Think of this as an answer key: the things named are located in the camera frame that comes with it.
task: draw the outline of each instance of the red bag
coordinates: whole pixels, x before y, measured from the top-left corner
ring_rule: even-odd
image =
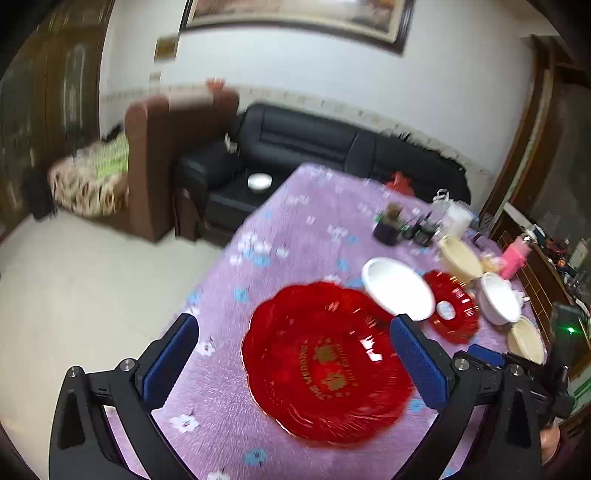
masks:
[[[414,197],[414,190],[410,186],[410,179],[406,178],[399,171],[392,175],[392,181],[389,181],[386,186],[390,190],[402,193],[408,197]]]

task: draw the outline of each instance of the white floor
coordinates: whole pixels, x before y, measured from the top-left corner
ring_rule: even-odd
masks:
[[[29,217],[0,245],[0,421],[41,480],[68,367],[139,356],[221,251],[173,234],[152,245],[64,212]]]

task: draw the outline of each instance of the picture frame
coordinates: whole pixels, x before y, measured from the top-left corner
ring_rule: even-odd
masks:
[[[236,26],[298,28],[404,51],[414,0],[188,0],[183,31]]]

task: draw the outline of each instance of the red glass plate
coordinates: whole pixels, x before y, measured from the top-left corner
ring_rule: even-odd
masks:
[[[391,319],[332,283],[282,289],[256,308],[242,344],[253,398],[303,439],[371,437],[402,415],[413,387],[390,343]]]
[[[429,322],[451,343],[466,343],[478,330],[478,305],[474,295],[448,273],[432,270],[423,278],[433,291],[435,312]]]

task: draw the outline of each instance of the blue gripper pad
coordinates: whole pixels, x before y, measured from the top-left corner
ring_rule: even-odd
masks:
[[[442,410],[455,384],[451,359],[445,350],[427,339],[406,314],[390,323],[390,341],[425,405]]]
[[[503,368],[505,366],[505,357],[502,353],[489,350],[477,343],[473,343],[468,347],[468,354],[475,356],[477,359],[482,360],[484,363],[492,365],[493,367]]]
[[[197,319],[183,313],[139,357],[135,388],[147,411],[161,408],[199,340]]]

